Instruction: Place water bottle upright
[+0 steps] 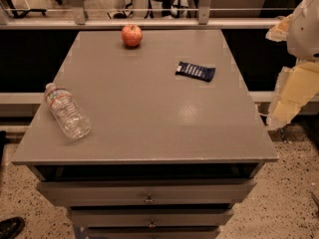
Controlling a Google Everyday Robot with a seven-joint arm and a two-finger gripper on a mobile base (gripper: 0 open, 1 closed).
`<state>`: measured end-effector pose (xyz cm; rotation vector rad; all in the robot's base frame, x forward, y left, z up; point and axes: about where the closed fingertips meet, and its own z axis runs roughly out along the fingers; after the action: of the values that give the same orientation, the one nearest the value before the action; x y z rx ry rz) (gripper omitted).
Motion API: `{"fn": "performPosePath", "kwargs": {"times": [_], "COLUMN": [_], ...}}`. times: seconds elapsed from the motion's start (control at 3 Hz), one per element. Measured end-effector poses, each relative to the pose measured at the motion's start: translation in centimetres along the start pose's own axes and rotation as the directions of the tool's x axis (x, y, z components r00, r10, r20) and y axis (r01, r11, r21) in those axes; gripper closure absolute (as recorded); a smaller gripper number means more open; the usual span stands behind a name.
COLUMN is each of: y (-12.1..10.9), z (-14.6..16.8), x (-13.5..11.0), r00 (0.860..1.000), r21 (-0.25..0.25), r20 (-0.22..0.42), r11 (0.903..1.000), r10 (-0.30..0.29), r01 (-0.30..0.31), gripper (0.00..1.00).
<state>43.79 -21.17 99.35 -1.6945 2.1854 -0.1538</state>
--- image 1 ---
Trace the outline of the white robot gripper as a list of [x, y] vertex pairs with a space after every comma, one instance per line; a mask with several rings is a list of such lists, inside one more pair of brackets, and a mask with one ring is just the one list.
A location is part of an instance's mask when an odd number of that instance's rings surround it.
[[[265, 38], [286, 42], [288, 53], [298, 59], [319, 61], [319, 0], [302, 0], [292, 15], [280, 16]], [[283, 67], [278, 75], [266, 123], [279, 129], [297, 116], [319, 93], [319, 65], [307, 62], [293, 68]]]

